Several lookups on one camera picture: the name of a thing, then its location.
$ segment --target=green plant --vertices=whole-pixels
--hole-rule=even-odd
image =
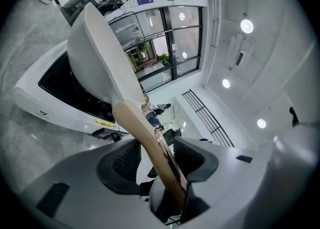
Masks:
[[[149,47],[150,47],[150,42],[145,42],[138,46],[139,50],[144,53],[148,51]]]
[[[167,54],[156,55],[156,59],[158,61],[165,60],[170,64],[170,58],[169,58],[169,56]]]

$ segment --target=warning sticker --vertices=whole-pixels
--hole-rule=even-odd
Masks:
[[[108,122],[95,120],[95,124],[99,125],[99,126],[102,126],[104,128],[107,128],[107,129],[116,130],[116,125],[113,125],[113,124],[108,123]]]

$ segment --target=wooden stick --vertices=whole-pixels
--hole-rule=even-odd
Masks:
[[[172,194],[182,209],[187,181],[160,131],[155,132],[155,128],[142,113],[127,100],[120,101],[114,106],[112,114],[115,121],[143,145],[166,190]]]

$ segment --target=light fixture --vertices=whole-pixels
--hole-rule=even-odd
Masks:
[[[226,88],[229,89],[230,88],[230,81],[228,79],[224,79],[222,80],[222,85]]]
[[[248,19],[242,20],[240,26],[246,34],[250,34],[254,30],[254,24]]]
[[[179,18],[180,18],[181,21],[185,20],[185,18],[186,18],[185,13],[180,12]]]
[[[267,123],[264,119],[258,119],[256,124],[258,124],[258,127],[261,129],[264,129],[267,126]]]
[[[88,149],[89,149],[89,150],[93,150],[93,149],[95,149],[95,148],[97,148],[97,146],[95,146],[94,144],[91,144]]]

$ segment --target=gray floor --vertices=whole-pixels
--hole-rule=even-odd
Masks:
[[[13,103],[13,87],[44,53],[68,37],[55,5],[18,0],[0,32],[0,168],[9,187],[23,191],[72,154],[107,144],[26,113]]]

